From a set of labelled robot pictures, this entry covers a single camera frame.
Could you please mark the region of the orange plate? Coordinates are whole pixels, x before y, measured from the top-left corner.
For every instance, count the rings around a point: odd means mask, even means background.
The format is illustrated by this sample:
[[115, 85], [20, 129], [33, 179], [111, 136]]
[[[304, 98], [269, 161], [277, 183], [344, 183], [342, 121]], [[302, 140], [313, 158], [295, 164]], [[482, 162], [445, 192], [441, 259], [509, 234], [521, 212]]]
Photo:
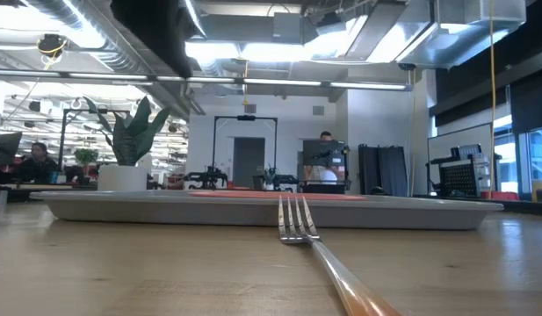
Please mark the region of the orange plate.
[[250, 199], [302, 199], [311, 201], [365, 201], [366, 197], [327, 193], [292, 193], [289, 191], [254, 191], [254, 190], [197, 190], [188, 194], [197, 198], [250, 198]]

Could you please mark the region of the grey rectangular tray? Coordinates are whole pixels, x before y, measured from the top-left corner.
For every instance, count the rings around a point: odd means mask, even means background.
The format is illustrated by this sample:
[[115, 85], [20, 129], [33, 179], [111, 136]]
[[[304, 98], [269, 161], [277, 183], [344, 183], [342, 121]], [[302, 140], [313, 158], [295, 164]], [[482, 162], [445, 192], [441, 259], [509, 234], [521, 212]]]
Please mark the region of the grey rectangular tray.
[[[41, 191], [58, 219], [179, 225], [276, 226], [278, 199], [192, 197], [196, 190]], [[475, 230], [501, 204], [416, 197], [363, 196], [365, 201], [307, 200], [316, 226]]]

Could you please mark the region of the silver metal fork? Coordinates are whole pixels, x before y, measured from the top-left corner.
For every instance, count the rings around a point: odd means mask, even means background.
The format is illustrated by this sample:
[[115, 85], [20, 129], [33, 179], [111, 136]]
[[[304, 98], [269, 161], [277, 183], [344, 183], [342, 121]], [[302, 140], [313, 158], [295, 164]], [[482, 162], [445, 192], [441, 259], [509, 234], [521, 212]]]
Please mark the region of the silver metal fork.
[[383, 297], [368, 288], [322, 242], [307, 200], [278, 198], [279, 239], [286, 245], [304, 244], [326, 270], [348, 316], [402, 316]]

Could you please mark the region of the dark grey machine cabinet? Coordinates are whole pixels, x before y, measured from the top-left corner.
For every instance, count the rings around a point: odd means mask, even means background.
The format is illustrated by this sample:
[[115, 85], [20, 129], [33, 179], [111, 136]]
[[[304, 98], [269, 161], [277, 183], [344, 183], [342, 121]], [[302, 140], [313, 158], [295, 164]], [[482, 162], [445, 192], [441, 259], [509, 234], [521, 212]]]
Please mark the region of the dark grey machine cabinet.
[[338, 140], [304, 140], [300, 179], [304, 193], [344, 194], [350, 188], [349, 148]]

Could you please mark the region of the long ceiling light strip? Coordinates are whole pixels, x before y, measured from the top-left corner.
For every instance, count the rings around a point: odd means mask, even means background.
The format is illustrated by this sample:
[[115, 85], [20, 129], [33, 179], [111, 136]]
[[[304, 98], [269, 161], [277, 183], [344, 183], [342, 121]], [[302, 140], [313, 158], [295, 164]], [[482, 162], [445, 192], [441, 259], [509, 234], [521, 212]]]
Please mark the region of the long ceiling light strip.
[[84, 81], [107, 81], [138, 83], [205, 83], [205, 84], [239, 84], [239, 85], [273, 85], [311, 87], [324, 89], [348, 89], [348, 90], [390, 90], [411, 91], [413, 86], [402, 83], [372, 83], [372, 82], [331, 82], [311, 80], [287, 80], [287, 79], [264, 79], [244, 77], [190, 77], [182, 78], [177, 75], [129, 75], [129, 74], [105, 74], [105, 73], [82, 73], [48, 70], [21, 70], [0, 68], [0, 77], [19, 78], [46, 78], [46, 79], [73, 79]]

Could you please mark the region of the green snake plant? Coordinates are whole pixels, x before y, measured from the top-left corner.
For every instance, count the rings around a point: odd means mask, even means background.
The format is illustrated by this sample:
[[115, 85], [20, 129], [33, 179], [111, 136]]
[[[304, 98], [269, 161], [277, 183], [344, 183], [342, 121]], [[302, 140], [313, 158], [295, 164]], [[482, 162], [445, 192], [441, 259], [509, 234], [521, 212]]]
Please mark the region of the green snake plant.
[[103, 127], [101, 133], [112, 148], [120, 166], [135, 166], [140, 158], [150, 151], [155, 136], [162, 130], [170, 115], [170, 109], [164, 108], [155, 115], [152, 121], [149, 121], [152, 114], [151, 105], [148, 98], [144, 97], [133, 116], [122, 118], [114, 113], [115, 123], [111, 126], [91, 99], [87, 97], [83, 99], [90, 113], [98, 115], [98, 120]]

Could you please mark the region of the small green potted plant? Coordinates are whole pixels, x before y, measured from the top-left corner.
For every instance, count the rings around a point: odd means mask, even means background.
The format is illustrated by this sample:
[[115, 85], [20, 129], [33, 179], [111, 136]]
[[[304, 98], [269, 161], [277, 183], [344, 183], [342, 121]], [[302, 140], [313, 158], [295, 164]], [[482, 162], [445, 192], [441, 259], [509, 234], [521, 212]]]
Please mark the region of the small green potted plant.
[[79, 164], [83, 166], [83, 172], [86, 176], [95, 176], [96, 170], [92, 170], [90, 165], [98, 159], [98, 151], [95, 149], [78, 148], [74, 156]]

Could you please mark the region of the framed whiteboard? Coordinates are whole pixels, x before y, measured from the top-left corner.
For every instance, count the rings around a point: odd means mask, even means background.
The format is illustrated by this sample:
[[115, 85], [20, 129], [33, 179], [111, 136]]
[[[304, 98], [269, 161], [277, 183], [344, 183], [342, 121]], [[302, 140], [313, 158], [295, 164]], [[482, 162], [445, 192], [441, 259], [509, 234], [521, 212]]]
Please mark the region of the framed whiteboard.
[[481, 151], [485, 156], [489, 156], [489, 166], [491, 157], [491, 132], [492, 125], [486, 123], [473, 126], [456, 132], [445, 133], [437, 137], [428, 139], [429, 162], [447, 157], [451, 154], [452, 147], [461, 147], [467, 145], [480, 144]]

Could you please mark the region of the black pegboard cart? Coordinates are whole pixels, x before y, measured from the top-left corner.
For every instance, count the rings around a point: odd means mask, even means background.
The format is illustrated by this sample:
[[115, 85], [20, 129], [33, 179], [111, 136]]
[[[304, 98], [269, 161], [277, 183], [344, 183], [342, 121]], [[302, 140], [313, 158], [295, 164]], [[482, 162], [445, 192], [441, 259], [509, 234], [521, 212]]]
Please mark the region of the black pegboard cart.
[[499, 189], [497, 164], [501, 159], [494, 153], [490, 167], [480, 144], [452, 147], [449, 156], [426, 163], [428, 183], [439, 197], [482, 198]]

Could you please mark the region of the seated person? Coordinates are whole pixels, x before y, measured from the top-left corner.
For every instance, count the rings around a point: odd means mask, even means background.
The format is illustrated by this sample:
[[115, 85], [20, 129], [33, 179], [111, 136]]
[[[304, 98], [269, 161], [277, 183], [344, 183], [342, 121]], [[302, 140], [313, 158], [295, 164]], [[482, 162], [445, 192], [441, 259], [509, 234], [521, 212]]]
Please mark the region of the seated person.
[[34, 142], [31, 156], [19, 164], [16, 174], [25, 183], [48, 184], [53, 182], [57, 170], [58, 164], [48, 156], [47, 146]]

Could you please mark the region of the red bin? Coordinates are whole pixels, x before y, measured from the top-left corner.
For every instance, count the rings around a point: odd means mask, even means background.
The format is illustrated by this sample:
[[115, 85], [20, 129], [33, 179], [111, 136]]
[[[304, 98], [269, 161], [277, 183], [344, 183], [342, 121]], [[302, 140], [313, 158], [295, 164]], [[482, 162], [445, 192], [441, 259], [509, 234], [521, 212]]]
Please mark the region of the red bin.
[[481, 198], [498, 201], [519, 201], [520, 198], [515, 192], [511, 191], [482, 191]]

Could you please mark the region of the background desk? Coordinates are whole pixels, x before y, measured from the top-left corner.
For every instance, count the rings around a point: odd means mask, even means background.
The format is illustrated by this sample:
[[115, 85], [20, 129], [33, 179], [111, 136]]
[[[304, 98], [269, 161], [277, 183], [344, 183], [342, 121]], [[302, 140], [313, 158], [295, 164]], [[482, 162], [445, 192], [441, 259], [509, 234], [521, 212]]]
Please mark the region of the background desk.
[[30, 194], [41, 191], [66, 190], [96, 190], [96, 185], [78, 184], [35, 184], [35, 183], [5, 183], [0, 184], [0, 208], [5, 210], [9, 203], [24, 203], [33, 201]]

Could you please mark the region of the dark computer monitor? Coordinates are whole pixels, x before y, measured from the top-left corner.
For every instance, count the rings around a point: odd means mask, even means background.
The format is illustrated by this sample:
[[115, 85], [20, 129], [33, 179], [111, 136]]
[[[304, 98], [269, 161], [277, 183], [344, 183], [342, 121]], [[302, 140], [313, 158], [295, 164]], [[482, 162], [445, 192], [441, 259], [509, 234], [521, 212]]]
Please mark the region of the dark computer monitor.
[[22, 136], [22, 133], [0, 134], [0, 167], [14, 162]]

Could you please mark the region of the black background rig frame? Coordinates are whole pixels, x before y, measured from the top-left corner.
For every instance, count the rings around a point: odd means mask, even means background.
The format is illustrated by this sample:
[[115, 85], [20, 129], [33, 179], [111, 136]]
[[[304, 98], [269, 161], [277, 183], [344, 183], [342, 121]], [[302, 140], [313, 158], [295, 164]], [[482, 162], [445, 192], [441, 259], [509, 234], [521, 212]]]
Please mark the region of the black background rig frame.
[[221, 169], [228, 176], [228, 187], [235, 187], [233, 182], [234, 139], [238, 137], [265, 138], [264, 168], [270, 164], [276, 167], [278, 119], [254, 115], [216, 116], [213, 119], [213, 149], [211, 166]]

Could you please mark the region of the silver ceiling air duct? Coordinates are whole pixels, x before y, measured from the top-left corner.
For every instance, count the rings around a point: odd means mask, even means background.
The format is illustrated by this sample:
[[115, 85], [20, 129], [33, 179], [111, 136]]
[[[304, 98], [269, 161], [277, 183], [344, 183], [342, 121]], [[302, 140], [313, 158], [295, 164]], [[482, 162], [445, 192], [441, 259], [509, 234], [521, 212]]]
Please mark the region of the silver ceiling air duct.
[[177, 75], [112, 14], [112, 0], [21, 0], [67, 26], [69, 38], [116, 74]]

